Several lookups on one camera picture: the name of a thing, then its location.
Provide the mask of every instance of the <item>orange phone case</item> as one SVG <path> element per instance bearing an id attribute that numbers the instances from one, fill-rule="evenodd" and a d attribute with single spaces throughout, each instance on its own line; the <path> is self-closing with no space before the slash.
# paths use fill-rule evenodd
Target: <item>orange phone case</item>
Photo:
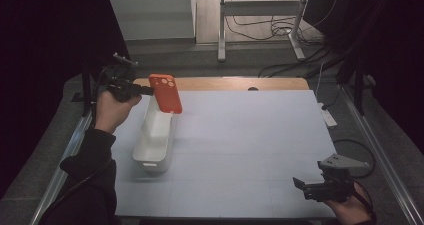
<path id="1" fill-rule="evenodd" d="M 154 95 L 162 112 L 176 114 L 183 112 L 177 84 L 173 76 L 151 74 L 149 83 L 154 88 Z"/>

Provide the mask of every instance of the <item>table leg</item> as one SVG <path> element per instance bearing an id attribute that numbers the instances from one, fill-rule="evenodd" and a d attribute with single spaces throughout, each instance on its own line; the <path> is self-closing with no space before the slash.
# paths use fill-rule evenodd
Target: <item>table leg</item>
<path id="1" fill-rule="evenodd" d="M 297 60 L 305 60 L 305 55 L 303 54 L 302 48 L 299 46 L 297 30 L 299 29 L 300 21 L 302 20 L 303 12 L 305 11 L 306 0 L 300 0 L 299 9 L 296 15 L 296 19 L 293 23 L 293 28 L 289 34 L 289 39 L 296 54 Z"/>
<path id="2" fill-rule="evenodd" d="M 218 38 L 218 61 L 225 61 L 225 0 L 221 0 L 220 3 L 220 14 L 219 14 L 219 38 Z"/>

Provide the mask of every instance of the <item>small white object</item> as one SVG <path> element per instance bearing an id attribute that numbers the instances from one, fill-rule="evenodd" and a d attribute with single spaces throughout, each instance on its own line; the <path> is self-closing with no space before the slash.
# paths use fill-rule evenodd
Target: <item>small white object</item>
<path id="1" fill-rule="evenodd" d="M 165 172 L 169 168 L 177 115 L 159 110 L 154 96 L 150 98 L 139 143 L 133 158 L 147 172 Z"/>
<path id="2" fill-rule="evenodd" d="M 331 116 L 328 110 L 322 110 L 323 103 L 318 103 L 319 110 L 321 111 L 321 115 L 324 118 L 325 124 L 327 127 L 335 127 L 337 126 L 336 120 L 334 120 L 333 116 Z"/>

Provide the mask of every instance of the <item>white table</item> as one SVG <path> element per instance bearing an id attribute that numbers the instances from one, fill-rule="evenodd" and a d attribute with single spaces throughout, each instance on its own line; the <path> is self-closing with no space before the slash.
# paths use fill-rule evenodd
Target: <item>white table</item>
<path id="1" fill-rule="evenodd" d="M 206 218 L 334 217 L 292 177 L 322 182 L 335 152 L 310 90 L 180 91 L 183 113 L 167 172 L 132 158 L 148 96 L 115 132 L 117 215 Z"/>

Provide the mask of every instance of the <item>black sleeve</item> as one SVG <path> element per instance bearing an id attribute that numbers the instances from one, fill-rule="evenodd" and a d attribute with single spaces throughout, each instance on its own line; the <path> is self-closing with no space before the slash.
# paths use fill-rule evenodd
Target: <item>black sleeve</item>
<path id="1" fill-rule="evenodd" d="M 96 129 L 85 132 L 78 155 L 68 157 L 60 164 L 60 168 L 69 175 L 64 185 L 67 189 L 58 196 L 58 199 L 64 199 L 48 214 L 46 212 L 45 224 L 119 224 L 115 217 L 116 163 L 111 160 L 110 150 L 114 142 L 115 136 L 107 132 Z M 107 167 L 99 175 L 69 192 L 69 188 L 105 164 Z"/>

